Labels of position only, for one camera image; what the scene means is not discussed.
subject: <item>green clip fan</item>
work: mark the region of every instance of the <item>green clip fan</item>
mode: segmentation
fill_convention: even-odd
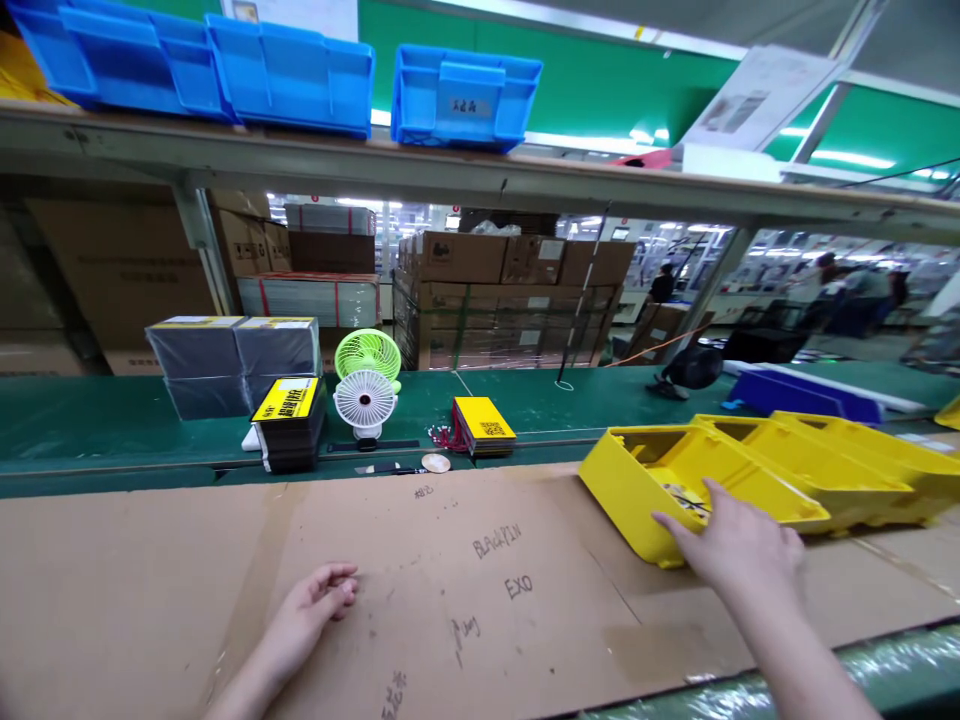
[[[354,330],[337,345],[333,365],[341,380],[357,370],[376,370],[393,383],[394,393],[400,392],[400,348],[384,332]]]

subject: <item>metal shelf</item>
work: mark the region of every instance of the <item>metal shelf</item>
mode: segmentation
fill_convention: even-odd
[[[960,204],[0,102],[0,172],[376,196],[960,245]]]

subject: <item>hand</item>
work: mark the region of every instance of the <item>hand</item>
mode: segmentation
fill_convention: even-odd
[[[327,563],[294,585],[250,658],[270,682],[282,685],[313,652],[327,622],[342,620],[357,599],[351,563]]]
[[[703,482],[713,512],[702,534],[663,513],[653,513],[653,519],[670,531],[690,566],[724,602],[762,594],[770,602],[800,609],[803,541],[797,531],[781,528],[767,513],[736,500],[710,478]]]

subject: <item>white clip fan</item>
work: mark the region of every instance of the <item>white clip fan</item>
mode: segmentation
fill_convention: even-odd
[[[397,396],[385,375],[375,370],[357,370],[337,385],[333,403],[340,417],[353,426],[355,438],[376,439],[397,406]]]

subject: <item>blue plastic bin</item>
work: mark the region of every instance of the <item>blue plastic bin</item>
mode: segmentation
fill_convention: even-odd
[[[832,415],[864,425],[883,422],[880,404],[875,400],[776,370],[745,370],[730,391],[729,399],[740,400],[764,415],[785,410]]]
[[[543,63],[401,45],[390,135],[407,145],[509,152],[523,142]]]
[[[220,80],[241,120],[370,137],[373,48],[207,15]]]
[[[9,7],[51,89],[79,105],[235,120],[202,23],[102,0]]]

